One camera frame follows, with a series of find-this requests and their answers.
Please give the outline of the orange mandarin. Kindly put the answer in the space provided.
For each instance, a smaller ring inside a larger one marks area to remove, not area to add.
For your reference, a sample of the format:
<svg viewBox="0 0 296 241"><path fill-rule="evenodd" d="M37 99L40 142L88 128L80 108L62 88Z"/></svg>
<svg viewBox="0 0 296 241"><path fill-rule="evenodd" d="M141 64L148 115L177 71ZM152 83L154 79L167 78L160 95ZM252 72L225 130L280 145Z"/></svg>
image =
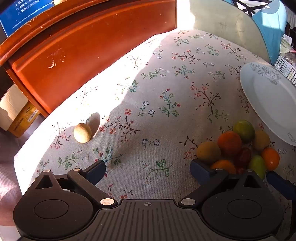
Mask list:
<svg viewBox="0 0 296 241"><path fill-rule="evenodd" d="M242 148L242 140L236 132L227 131L219 136L217 145L224 156L232 157L239 154Z"/></svg>
<svg viewBox="0 0 296 241"><path fill-rule="evenodd" d="M229 160L219 160L211 165L211 169L223 169L229 174L236 174L236 168Z"/></svg>
<svg viewBox="0 0 296 241"><path fill-rule="evenodd" d="M261 156L268 171L274 171L278 167L280 163L280 155L275 149L265 148L262 151Z"/></svg>

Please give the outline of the green lime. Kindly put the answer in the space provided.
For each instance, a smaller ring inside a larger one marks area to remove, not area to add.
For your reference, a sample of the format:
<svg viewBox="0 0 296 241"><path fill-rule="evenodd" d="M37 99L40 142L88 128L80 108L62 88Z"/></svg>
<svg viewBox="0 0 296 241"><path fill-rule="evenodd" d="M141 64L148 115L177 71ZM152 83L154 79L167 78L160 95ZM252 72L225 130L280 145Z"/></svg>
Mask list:
<svg viewBox="0 0 296 241"><path fill-rule="evenodd" d="M244 143L251 142L255 135L253 125L247 120L237 121L233 126L233 131L240 136Z"/></svg>
<svg viewBox="0 0 296 241"><path fill-rule="evenodd" d="M252 169L261 180L265 178L266 166L263 158L259 155L253 155L249 162L249 169Z"/></svg>

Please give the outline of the red cherry tomato lower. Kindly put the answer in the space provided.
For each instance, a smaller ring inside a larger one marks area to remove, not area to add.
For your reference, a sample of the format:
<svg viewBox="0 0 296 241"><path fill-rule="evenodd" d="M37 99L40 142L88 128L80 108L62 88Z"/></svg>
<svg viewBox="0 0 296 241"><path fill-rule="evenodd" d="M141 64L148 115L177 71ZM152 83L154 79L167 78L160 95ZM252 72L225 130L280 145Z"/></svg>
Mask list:
<svg viewBox="0 0 296 241"><path fill-rule="evenodd" d="M237 167L236 168L236 173L238 175L243 175L246 172L246 169L244 167Z"/></svg>

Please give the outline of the red cherry tomato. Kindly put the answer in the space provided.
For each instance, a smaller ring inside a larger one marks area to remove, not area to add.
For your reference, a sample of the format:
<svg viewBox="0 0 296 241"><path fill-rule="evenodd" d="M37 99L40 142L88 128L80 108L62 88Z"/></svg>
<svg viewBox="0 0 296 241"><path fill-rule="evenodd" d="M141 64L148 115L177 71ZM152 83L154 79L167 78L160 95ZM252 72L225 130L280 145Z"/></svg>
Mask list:
<svg viewBox="0 0 296 241"><path fill-rule="evenodd" d="M236 168L236 173L238 175L243 175L246 172L246 169L244 167L237 167Z"/></svg>
<svg viewBox="0 0 296 241"><path fill-rule="evenodd" d="M237 164L239 166L247 166L251 160L251 156L252 156L252 151L249 148L247 147L242 148L237 160Z"/></svg>

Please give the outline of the red cherry tomato upper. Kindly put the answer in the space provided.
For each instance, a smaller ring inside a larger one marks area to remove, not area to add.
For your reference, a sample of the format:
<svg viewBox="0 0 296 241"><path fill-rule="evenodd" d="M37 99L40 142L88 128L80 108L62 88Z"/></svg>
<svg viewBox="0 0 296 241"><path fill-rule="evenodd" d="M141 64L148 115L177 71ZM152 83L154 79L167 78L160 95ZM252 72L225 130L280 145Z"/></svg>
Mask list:
<svg viewBox="0 0 296 241"><path fill-rule="evenodd" d="M242 148L237 160L237 164L239 166L247 166L251 160L251 156L252 156L252 151L249 148L247 147Z"/></svg>

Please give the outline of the tan egg on table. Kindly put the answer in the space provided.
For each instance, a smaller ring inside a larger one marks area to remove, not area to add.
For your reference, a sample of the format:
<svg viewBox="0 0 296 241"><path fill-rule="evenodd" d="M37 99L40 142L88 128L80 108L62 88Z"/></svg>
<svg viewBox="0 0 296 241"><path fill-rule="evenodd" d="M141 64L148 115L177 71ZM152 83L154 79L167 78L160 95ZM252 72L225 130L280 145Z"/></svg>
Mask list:
<svg viewBox="0 0 296 241"><path fill-rule="evenodd" d="M79 123L74 127L73 136L79 143L87 143L90 141L92 136L91 128L86 123Z"/></svg>

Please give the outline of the floral tablecloth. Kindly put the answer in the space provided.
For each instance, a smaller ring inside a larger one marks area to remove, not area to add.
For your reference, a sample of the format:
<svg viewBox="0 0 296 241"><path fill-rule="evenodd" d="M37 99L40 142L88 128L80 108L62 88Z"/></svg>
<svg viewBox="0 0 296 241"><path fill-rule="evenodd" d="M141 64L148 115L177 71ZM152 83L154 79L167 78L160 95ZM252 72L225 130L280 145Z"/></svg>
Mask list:
<svg viewBox="0 0 296 241"><path fill-rule="evenodd" d="M195 190L190 162L240 120L270 137L277 173L295 182L295 147L259 118L240 84L240 70L264 61L223 38L180 30L145 41L59 105L15 156L22 193L45 170L66 174L106 163L98 187L111 197L181 199ZM73 130L90 126L89 142Z"/></svg>

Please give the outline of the white floral plate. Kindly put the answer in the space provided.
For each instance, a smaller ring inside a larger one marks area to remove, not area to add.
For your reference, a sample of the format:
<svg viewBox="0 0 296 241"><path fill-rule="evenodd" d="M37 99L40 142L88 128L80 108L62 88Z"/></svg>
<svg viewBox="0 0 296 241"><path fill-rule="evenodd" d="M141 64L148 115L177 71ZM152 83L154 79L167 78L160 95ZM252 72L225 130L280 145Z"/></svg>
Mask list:
<svg viewBox="0 0 296 241"><path fill-rule="evenodd" d="M239 74L242 90L265 125L295 146L295 87L272 66L250 62Z"/></svg>

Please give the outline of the yellow cardboard box on floor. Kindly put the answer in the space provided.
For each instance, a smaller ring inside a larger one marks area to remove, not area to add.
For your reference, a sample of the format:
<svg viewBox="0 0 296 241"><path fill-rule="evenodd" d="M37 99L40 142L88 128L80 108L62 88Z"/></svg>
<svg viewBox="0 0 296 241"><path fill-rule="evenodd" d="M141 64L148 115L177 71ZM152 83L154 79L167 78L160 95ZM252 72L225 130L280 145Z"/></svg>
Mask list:
<svg viewBox="0 0 296 241"><path fill-rule="evenodd" d="M1 128L17 138L25 133L39 114L39 110L15 84L1 98Z"/></svg>

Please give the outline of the white plastic basket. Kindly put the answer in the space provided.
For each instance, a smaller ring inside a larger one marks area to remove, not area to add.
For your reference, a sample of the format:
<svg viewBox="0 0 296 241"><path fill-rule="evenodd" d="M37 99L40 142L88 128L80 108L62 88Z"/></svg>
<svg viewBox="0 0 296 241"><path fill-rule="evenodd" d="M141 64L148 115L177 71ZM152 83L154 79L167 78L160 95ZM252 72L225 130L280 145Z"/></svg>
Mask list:
<svg viewBox="0 0 296 241"><path fill-rule="evenodd" d="M279 56L274 68L286 77L294 87L296 87L296 70L290 63L288 63L288 61Z"/></svg>

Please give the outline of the blue shark cushion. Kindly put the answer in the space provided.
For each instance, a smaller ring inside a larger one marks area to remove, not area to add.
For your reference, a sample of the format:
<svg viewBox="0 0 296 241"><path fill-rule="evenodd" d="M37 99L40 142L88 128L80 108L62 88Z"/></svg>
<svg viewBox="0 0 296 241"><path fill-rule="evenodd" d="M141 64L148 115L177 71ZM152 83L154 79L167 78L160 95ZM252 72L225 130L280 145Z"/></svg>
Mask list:
<svg viewBox="0 0 296 241"><path fill-rule="evenodd" d="M234 1L190 1L194 28L233 42L274 65L280 54L287 12L281 1L269 1L249 16Z"/></svg>

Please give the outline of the blue cardboard box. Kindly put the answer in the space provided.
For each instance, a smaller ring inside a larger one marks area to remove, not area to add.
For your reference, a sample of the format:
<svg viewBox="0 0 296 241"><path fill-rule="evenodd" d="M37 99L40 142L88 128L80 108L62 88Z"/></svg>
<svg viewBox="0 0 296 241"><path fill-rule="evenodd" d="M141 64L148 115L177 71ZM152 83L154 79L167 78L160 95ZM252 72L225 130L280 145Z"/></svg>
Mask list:
<svg viewBox="0 0 296 241"><path fill-rule="evenodd" d="M8 1L1 6L1 27L7 37L32 18L54 7L61 1L20 0Z"/></svg>

